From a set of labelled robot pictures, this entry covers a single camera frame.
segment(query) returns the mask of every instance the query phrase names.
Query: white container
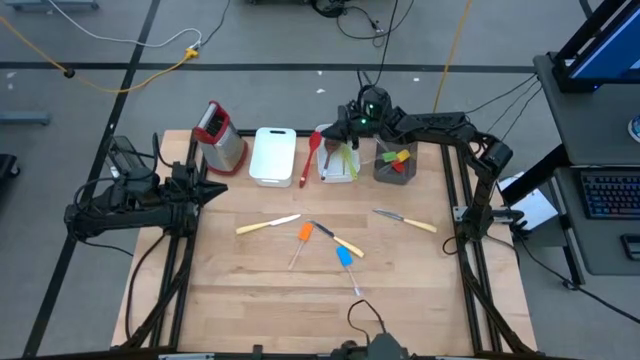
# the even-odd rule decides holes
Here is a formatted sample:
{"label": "white container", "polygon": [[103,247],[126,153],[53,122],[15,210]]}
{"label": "white container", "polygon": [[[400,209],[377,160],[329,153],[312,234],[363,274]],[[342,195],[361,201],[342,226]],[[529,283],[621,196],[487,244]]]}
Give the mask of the white container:
{"label": "white container", "polygon": [[260,128],[253,143],[249,175],[260,186],[288,187],[293,179],[296,132]]}
{"label": "white container", "polygon": [[[328,128],[331,124],[323,124],[319,125],[316,128],[316,131],[322,132],[322,130]],[[353,162],[353,167],[356,169],[356,173],[360,172],[360,154],[357,150],[353,150],[351,141],[347,142],[346,146],[348,146],[349,151],[351,151],[351,161]],[[322,138],[322,142],[320,143],[320,147],[316,151],[316,162],[318,163],[318,176],[322,174],[324,170],[324,163],[327,160],[327,149],[324,148],[324,138]],[[353,182],[353,177],[351,177],[351,171],[349,170],[349,164],[343,162],[342,159],[342,151],[338,149],[333,152],[331,155],[331,160],[329,160],[329,167],[327,168],[327,176],[322,181],[325,184],[337,184],[337,183],[348,183]]]}

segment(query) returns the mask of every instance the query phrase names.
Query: red spatula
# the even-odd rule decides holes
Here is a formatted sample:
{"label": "red spatula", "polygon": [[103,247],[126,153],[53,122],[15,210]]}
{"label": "red spatula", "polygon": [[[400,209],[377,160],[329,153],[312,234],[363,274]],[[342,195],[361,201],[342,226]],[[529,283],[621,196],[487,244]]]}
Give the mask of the red spatula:
{"label": "red spatula", "polygon": [[320,147],[320,143],[322,143],[322,135],[318,131],[314,131],[313,134],[309,137],[309,158],[307,158],[307,164],[304,166],[304,171],[302,172],[302,176],[300,177],[300,188],[304,187],[304,184],[307,182],[307,176],[309,175],[309,165],[311,165],[311,157],[313,153],[316,152],[318,147]]}

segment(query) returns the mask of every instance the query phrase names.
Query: yellow cable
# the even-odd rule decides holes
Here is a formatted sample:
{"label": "yellow cable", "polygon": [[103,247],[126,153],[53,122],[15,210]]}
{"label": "yellow cable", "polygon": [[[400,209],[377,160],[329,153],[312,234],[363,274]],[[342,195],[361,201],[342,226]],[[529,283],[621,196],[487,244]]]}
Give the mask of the yellow cable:
{"label": "yellow cable", "polygon": [[[60,65],[59,63],[57,63],[55,60],[53,60],[52,58],[50,58],[47,54],[45,54],[42,50],[40,50],[37,46],[35,46],[33,43],[31,43],[29,40],[27,40],[27,38],[25,38],[15,27],[13,27],[13,25],[11,25],[7,19],[5,19],[4,17],[0,16],[0,22],[2,22],[2,24],[4,24],[4,26],[7,27],[7,29],[9,29],[9,31],[11,31],[15,36],[18,37],[18,39],[20,39],[23,43],[25,43],[27,46],[29,46],[33,51],[37,52],[38,55],[42,56],[45,60],[47,60],[51,65],[55,66],[56,68],[58,68],[60,71],[62,71],[63,73],[67,73],[67,69]],[[187,52],[185,53],[184,57],[182,58],[182,60],[180,60],[177,64],[173,65],[172,67],[166,69],[166,70],[162,70],[157,74],[154,74],[152,76],[150,76],[147,80],[141,82],[140,84],[136,85],[136,86],[132,86],[128,89],[107,89],[107,88],[103,88],[101,86],[98,86],[94,83],[92,83],[91,81],[81,77],[81,76],[77,76],[77,80],[80,81],[81,83],[88,85],[96,90],[100,90],[100,91],[104,91],[107,93],[112,93],[112,94],[123,94],[123,93],[128,93],[130,91],[134,91],[134,90],[138,90],[140,88],[145,87],[146,85],[148,85],[151,81],[153,81],[154,79],[156,79],[159,76],[162,76],[166,73],[169,73],[177,68],[179,68],[180,66],[182,66],[182,64],[184,64],[185,62],[187,62],[188,60],[191,60],[195,57],[198,56],[198,52],[194,49],[188,48]]]}
{"label": "yellow cable", "polygon": [[453,56],[456,53],[456,47],[458,46],[460,33],[462,33],[462,28],[464,27],[464,23],[467,20],[467,15],[469,15],[469,9],[471,9],[472,2],[473,0],[467,0],[467,5],[464,7],[464,13],[460,18],[460,22],[458,23],[458,28],[456,29],[456,35],[453,37],[453,44],[451,45],[449,58],[447,59],[447,63],[444,65],[444,71],[442,72],[442,78],[440,79],[440,85],[438,86],[438,92],[436,93],[436,101],[433,104],[434,113],[438,109],[438,101],[440,101],[440,93],[442,92],[442,88],[444,87],[444,81],[447,78],[447,74],[449,73],[449,66],[451,65],[451,62],[453,62]]}

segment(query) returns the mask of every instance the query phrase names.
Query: knife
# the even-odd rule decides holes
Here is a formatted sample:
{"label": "knife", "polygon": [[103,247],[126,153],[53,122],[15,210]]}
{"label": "knife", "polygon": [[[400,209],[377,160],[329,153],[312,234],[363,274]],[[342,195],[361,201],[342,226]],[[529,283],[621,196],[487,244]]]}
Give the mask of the knife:
{"label": "knife", "polygon": [[249,231],[253,231],[253,230],[262,229],[263,227],[266,227],[266,226],[276,226],[276,225],[284,224],[286,222],[293,221],[293,220],[295,220],[295,219],[297,219],[299,217],[300,217],[300,214],[296,214],[296,215],[283,217],[283,218],[280,218],[280,219],[277,219],[277,220],[268,221],[266,223],[259,223],[259,224],[253,224],[253,225],[247,225],[247,226],[239,227],[239,228],[236,229],[236,235],[248,233]]}
{"label": "knife", "polygon": [[342,239],[340,239],[339,237],[335,236],[335,234],[331,231],[329,231],[329,229],[327,229],[326,227],[322,226],[321,224],[309,220],[310,223],[313,224],[313,226],[317,227],[318,229],[320,229],[320,231],[322,231],[323,233],[329,235],[330,238],[332,238],[335,242],[337,242],[338,244],[346,247],[347,249],[349,249],[349,251],[351,251],[352,253],[358,255],[358,257],[364,257],[364,252],[360,249],[358,249],[358,247],[356,247],[355,245],[352,245]]}
{"label": "knife", "polygon": [[390,217],[390,218],[395,219],[395,220],[406,222],[407,224],[413,225],[415,227],[419,227],[422,230],[431,231],[432,233],[438,232],[438,229],[433,225],[429,225],[429,224],[426,224],[426,223],[423,223],[423,222],[420,222],[420,221],[411,220],[411,219],[405,219],[404,217],[402,217],[402,216],[400,216],[400,215],[398,215],[396,213],[392,213],[390,211],[385,211],[385,210],[382,210],[382,209],[374,209],[373,212],[378,213],[380,215],[384,215],[384,216]]}

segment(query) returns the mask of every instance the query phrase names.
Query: yellow handle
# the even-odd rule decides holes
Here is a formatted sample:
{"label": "yellow handle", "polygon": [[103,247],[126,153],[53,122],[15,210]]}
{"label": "yellow handle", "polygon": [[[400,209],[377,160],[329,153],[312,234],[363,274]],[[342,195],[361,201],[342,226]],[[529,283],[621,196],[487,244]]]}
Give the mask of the yellow handle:
{"label": "yellow handle", "polygon": [[434,234],[438,232],[438,228],[436,228],[435,226],[429,225],[429,224],[425,224],[425,223],[420,222],[420,221],[404,219],[404,222],[406,222],[407,224],[411,224],[411,225],[413,225],[415,227],[419,227],[422,230],[431,231]]}
{"label": "yellow handle", "polygon": [[260,224],[253,224],[253,225],[243,226],[241,228],[237,228],[236,229],[236,235],[241,235],[241,234],[244,234],[244,233],[248,233],[249,231],[262,229],[265,226],[269,226],[269,223],[260,223]]}
{"label": "yellow handle", "polygon": [[340,239],[337,236],[333,237],[333,240],[335,240],[338,244],[346,247],[347,249],[349,249],[349,251],[351,251],[352,253],[358,255],[359,257],[364,257],[364,252],[360,249],[358,249],[356,246],[349,244],[348,242]]}

